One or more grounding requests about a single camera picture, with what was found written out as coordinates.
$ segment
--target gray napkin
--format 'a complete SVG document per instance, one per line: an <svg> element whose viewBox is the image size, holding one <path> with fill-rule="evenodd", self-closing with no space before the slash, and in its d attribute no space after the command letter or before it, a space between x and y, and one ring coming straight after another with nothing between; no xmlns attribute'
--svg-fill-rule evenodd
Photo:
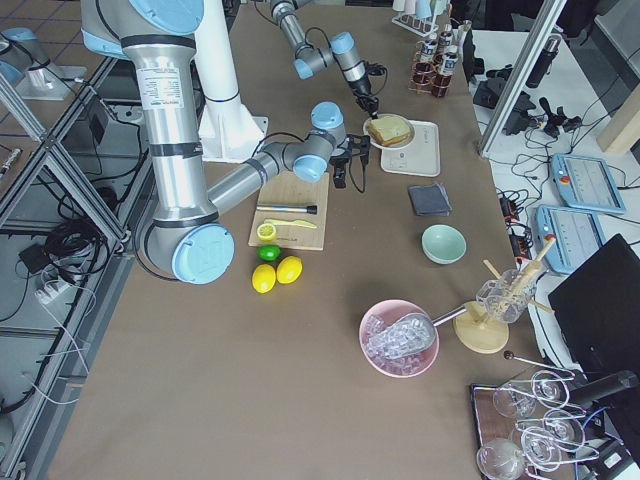
<svg viewBox="0 0 640 480"><path fill-rule="evenodd" d="M453 210L449 203L447 191L441 183L409 187L409 196L416 215L448 216Z"/></svg>

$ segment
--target halved lemon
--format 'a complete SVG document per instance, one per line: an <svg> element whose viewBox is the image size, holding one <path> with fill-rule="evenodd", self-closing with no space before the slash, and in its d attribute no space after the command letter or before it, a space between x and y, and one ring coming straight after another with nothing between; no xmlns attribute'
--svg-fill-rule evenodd
<svg viewBox="0 0 640 480"><path fill-rule="evenodd" d="M263 242L269 242L276 238L277 232L275 225L270 223L261 223L256 230L258 238Z"/></svg>

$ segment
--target wooden cutting board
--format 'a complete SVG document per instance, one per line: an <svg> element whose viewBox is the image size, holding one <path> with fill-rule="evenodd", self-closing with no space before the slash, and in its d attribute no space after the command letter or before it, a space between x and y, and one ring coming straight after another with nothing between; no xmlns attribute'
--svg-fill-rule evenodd
<svg viewBox="0 0 640 480"><path fill-rule="evenodd" d="M317 205L318 213L256 212L253 215L249 246L257 247L264 243L275 244L280 248L298 250L322 250L327 218L327 197L329 194L329 174L325 173L320 181L307 183L293 172L283 172L267 183L258 195L258 204L307 206ZM315 223L318 228L304 228L290 225L276 225L275 240L262 242L256 229L265 218L278 220L306 220Z"/></svg>

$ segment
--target power strip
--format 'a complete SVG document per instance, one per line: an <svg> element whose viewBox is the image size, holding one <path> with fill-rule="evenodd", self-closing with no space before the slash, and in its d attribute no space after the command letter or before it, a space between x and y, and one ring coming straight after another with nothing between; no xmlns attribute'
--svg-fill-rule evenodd
<svg viewBox="0 0 640 480"><path fill-rule="evenodd" d="M71 285L62 279L50 280L44 284L44 287L35 291L35 296L41 305L48 305L63 292L69 289Z"/></svg>

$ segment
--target toast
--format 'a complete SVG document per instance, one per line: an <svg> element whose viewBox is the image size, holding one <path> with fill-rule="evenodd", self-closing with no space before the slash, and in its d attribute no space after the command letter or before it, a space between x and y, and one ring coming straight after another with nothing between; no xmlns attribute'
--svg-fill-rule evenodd
<svg viewBox="0 0 640 480"><path fill-rule="evenodd" d="M411 127L407 121L395 115L371 120L368 131L376 143L383 147L396 145L411 135Z"/></svg>

